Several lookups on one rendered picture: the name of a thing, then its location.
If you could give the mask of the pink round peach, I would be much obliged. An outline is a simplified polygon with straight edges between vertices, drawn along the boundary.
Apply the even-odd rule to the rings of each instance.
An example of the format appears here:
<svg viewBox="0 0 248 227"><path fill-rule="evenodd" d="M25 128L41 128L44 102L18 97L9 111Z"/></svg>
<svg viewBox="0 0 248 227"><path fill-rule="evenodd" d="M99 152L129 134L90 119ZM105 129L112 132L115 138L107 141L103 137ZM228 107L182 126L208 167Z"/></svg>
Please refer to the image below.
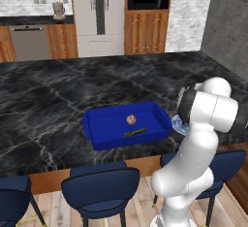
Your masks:
<svg viewBox="0 0 248 227"><path fill-rule="evenodd" d="M127 116L126 121L128 124L134 125L137 122L137 118L133 114L131 114Z"/></svg>

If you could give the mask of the green asparagus spear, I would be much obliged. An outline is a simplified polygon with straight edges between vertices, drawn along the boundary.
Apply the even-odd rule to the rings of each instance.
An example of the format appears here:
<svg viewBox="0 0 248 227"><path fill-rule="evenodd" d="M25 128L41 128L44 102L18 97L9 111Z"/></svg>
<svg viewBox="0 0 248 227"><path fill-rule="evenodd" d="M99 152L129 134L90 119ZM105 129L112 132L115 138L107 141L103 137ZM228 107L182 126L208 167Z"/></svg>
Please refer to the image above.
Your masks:
<svg viewBox="0 0 248 227"><path fill-rule="evenodd" d="M137 130L126 132L126 133L123 134L123 136L125 138L127 138L127 137L132 137L132 136L144 133L144 132L146 132L146 128L140 128L140 129L137 129Z"/></svg>

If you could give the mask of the blue rectangular tray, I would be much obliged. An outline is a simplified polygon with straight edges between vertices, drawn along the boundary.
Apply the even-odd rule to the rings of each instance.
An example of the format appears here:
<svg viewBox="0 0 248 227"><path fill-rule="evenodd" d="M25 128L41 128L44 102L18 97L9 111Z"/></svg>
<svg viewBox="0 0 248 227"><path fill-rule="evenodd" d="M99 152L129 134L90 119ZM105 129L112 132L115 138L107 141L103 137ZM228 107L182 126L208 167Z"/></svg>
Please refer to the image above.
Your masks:
<svg viewBox="0 0 248 227"><path fill-rule="evenodd" d="M128 115L137 118L127 123ZM171 118L154 102L135 103L89 110L82 118L83 131L95 150L144 144L166 139L172 129ZM146 128L146 132L125 138L124 133Z"/></svg>

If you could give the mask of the white and blue plate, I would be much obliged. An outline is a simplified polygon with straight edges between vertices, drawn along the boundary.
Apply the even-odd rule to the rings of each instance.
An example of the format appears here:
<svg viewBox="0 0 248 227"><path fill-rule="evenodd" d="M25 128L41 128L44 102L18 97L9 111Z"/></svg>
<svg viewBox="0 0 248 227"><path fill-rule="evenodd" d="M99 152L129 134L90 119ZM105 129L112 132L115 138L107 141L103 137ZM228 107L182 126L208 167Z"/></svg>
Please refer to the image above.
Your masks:
<svg viewBox="0 0 248 227"><path fill-rule="evenodd" d="M189 126L184 124L179 115L175 115L171 119L172 128L179 134L186 136L189 130Z"/></svg>

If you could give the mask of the wooden tall cabinet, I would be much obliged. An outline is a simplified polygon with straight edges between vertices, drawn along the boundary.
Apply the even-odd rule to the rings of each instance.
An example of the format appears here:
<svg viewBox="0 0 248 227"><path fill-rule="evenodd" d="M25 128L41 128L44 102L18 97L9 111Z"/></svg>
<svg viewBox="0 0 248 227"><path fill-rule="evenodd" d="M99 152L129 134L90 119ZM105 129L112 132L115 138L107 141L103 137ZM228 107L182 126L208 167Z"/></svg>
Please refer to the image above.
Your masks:
<svg viewBox="0 0 248 227"><path fill-rule="evenodd" d="M166 10L124 8L124 53L162 53L165 51L171 0Z"/></svg>

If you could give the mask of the white double-door fridge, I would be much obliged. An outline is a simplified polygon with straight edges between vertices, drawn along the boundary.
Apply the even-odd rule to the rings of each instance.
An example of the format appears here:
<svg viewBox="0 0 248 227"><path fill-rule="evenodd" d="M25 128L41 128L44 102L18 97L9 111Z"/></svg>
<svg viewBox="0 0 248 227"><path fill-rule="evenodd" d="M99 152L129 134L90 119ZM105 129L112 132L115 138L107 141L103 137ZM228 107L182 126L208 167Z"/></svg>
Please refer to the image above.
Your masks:
<svg viewBox="0 0 248 227"><path fill-rule="evenodd" d="M79 57L124 54L124 0L74 0Z"/></svg>

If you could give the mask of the wooden base cabinets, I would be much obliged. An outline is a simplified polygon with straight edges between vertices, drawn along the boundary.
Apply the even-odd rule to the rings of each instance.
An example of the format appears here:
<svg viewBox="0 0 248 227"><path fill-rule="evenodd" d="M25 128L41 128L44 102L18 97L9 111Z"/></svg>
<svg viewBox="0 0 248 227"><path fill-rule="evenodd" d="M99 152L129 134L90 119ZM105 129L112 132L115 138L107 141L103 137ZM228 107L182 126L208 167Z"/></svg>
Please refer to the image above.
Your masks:
<svg viewBox="0 0 248 227"><path fill-rule="evenodd" d="M78 57L76 28L73 24L44 25L48 41L50 59ZM0 62L13 62L16 52L9 26L0 26Z"/></svg>

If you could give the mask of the blue upholstered bar stool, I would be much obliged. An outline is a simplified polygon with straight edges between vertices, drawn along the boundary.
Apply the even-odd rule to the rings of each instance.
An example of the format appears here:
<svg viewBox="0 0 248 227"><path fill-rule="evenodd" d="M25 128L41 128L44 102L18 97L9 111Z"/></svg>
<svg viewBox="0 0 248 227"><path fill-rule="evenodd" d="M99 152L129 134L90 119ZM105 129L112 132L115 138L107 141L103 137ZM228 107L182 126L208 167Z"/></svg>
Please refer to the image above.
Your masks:
<svg viewBox="0 0 248 227"><path fill-rule="evenodd" d="M139 183L140 170L118 161L73 168L61 182L61 190L68 205L80 214L83 227L89 227L89 219L117 214L121 227L126 227L125 208Z"/></svg>
<svg viewBox="0 0 248 227"><path fill-rule="evenodd" d="M44 227L47 227L31 193L31 179L27 175L0 178L0 227L16 227L32 205Z"/></svg>
<svg viewBox="0 0 248 227"><path fill-rule="evenodd" d="M217 152L212 161L189 164L181 151L163 154L161 168L152 174L154 193L164 198L160 213L150 227L196 227L188 217L193 201L209 198L206 226L209 226L215 196L223 183L242 167L246 152L242 149Z"/></svg>

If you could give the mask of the stainless steel dishwasher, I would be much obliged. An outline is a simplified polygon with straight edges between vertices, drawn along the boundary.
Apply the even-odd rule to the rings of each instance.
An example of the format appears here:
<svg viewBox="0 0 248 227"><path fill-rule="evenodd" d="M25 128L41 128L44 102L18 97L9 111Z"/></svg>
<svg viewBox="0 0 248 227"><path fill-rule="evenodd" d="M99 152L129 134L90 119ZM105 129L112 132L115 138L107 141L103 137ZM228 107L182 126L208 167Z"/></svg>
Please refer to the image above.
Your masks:
<svg viewBox="0 0 248 227"><path fill-rule="evenodd" d="M10 25L9 31L18 61L50 59L47 32L43 25Z"/></svg>

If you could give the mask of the white coffee machine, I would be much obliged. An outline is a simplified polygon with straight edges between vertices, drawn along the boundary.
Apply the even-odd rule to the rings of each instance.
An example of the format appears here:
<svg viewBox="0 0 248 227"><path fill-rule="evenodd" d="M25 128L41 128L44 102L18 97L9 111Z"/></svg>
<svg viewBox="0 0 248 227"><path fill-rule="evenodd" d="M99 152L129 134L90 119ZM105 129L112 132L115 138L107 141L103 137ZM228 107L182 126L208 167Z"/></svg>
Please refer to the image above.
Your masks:
<svg viewBox="0 0 248 227"><path fill-rule="evenodd" d="M65 8L62 2L53 2L52 3L55 20L63 20L65 18Z"/></svg>

